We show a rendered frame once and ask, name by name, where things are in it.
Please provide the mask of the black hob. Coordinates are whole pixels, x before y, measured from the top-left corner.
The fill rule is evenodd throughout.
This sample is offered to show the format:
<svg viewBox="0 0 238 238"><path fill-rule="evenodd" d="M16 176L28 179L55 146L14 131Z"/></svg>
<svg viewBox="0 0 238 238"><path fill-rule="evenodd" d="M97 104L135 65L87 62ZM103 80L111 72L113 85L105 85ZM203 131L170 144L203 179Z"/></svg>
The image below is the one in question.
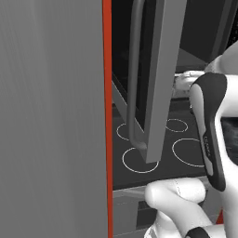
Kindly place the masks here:
<svg viewBox="0 0 238 238"><path fill-rule="evenodd" d="M196 123L187 100L173 100L165 128L160 162L146 164L131 145L127 126L115 105L112 106L112 179L115 191L145 186L161 179L205 176Z"/></svg>

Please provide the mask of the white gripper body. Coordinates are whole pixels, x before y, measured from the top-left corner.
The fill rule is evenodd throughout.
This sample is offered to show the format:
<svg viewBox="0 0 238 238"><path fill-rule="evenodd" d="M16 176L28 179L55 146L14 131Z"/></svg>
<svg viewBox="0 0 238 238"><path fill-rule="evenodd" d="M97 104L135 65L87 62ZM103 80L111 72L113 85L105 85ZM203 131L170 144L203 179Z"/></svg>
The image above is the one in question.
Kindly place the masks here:
<svg viewBox="0 0 238 238"><path fill-rule="evenodd" d="M187 91L198 77L203 75L204 71L187 71L184 73L176 73L174 88L176 90Z"/></svg>

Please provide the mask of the dark grey microwave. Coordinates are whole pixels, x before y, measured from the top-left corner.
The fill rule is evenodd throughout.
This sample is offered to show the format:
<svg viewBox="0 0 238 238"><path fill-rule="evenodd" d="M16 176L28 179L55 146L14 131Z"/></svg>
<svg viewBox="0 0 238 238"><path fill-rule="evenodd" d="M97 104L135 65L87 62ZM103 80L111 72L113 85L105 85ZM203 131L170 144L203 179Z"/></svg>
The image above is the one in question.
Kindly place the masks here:
<svg viewBox="0 0 238 238"><path fill-rule="evenodd" d="M199 73L238 40L238 0L165 0L159 57L165 99L188 96L176 81L181 73Z"/></svg>

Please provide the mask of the grey microwave door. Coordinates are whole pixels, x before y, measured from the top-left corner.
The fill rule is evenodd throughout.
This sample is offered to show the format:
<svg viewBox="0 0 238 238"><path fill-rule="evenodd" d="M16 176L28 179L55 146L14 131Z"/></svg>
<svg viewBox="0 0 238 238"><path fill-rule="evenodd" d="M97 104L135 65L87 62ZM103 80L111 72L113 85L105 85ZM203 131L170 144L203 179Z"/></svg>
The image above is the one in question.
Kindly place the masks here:
<svg viewBox="0 0 238 238"><path fill-rule="evenodd" d="M162 64L159 62L159 57L163 54L160 39L164 6L165 0L156 0L152 37L152 59L144 126L139 124L135 115L136 139L147 145L145 151L139 150L139 152L147 164L161 160L165 139L165 126L170 105L170 100L164 98L160 87L160 77L164 74ZM123 96L117 86L112 86L112 100L126 122L127 95Z"/></svg>

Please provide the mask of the red cabinet side panel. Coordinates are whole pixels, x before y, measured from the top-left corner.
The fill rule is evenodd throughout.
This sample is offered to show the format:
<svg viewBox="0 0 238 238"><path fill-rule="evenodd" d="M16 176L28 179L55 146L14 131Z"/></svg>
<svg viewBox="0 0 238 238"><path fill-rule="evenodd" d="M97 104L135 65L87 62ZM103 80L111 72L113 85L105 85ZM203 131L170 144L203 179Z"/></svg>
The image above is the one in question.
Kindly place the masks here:
<svg viewBox="0 0 238 238"><path fill-rule="evenodd" d="M108 238L112 225L112 0L102 0Z"/></svg>

